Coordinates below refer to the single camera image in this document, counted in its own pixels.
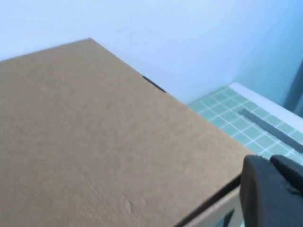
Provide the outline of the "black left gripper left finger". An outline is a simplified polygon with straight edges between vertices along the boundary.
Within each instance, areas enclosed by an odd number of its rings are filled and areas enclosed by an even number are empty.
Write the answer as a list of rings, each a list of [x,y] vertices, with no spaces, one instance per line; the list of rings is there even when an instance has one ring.
[[[247,227],[301,227],[303,197],[291,194],[291,186],[269,159],[247,155],[243,160],[240,201]]]

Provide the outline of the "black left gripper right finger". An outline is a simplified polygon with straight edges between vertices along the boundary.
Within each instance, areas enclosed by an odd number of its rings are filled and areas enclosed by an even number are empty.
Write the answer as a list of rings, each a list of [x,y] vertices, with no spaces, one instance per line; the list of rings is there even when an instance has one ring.
[[[303,166],[297,162],[282,156],[273,155],[270,162],[291,186],[288,190],[291,194],[303,196]]]

